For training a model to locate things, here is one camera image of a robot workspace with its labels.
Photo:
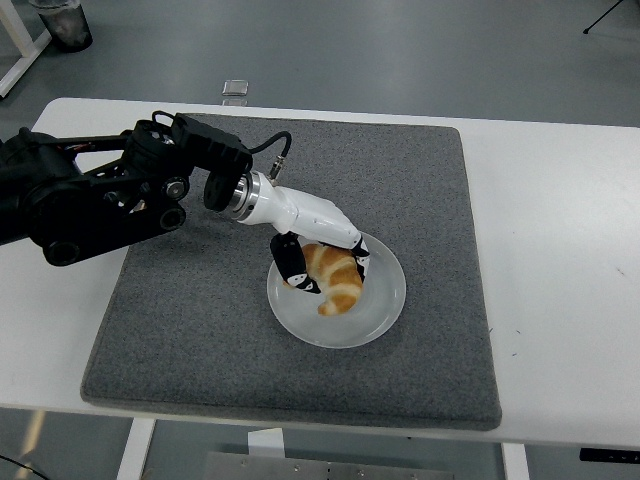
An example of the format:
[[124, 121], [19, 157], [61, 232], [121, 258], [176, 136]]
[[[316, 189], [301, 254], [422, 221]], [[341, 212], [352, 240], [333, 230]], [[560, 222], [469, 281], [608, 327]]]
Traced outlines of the white-black robot hand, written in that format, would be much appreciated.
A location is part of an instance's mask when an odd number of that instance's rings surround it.
[[333, 202], [298, 190], [274, 186], [261, 173], [244, 176], [230, 204], [232, 218], [245, 225], [270, 224], [277, 235], [270, 249], [282, 279], [290, 286], [318, 294], [307, 273], [300, 236], [348, 250], [361, 277], [369, 267], [363, 235]]

